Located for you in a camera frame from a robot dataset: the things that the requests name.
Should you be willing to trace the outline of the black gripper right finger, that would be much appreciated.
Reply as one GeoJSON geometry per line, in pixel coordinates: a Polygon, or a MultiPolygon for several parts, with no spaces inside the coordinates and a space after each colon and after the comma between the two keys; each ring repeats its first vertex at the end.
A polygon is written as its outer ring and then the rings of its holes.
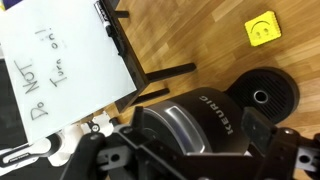
{"type": "Polygon", "coordinates": [[[241,129],[262,156],[257,180],[293,180],[296,169],[320,180],[320,134],[312,139],[288,127],[276,127],[253,107],[245,107],[241,129]]]}

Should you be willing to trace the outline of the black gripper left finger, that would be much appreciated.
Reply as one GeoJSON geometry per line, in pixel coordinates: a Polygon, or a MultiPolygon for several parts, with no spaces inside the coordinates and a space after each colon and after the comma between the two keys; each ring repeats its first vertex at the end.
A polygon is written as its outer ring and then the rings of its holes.
{"type": "Polygon", "coordinates": [[[84,135],[59,180],[187,180],[182,156],[133,125],[84,135]]]}

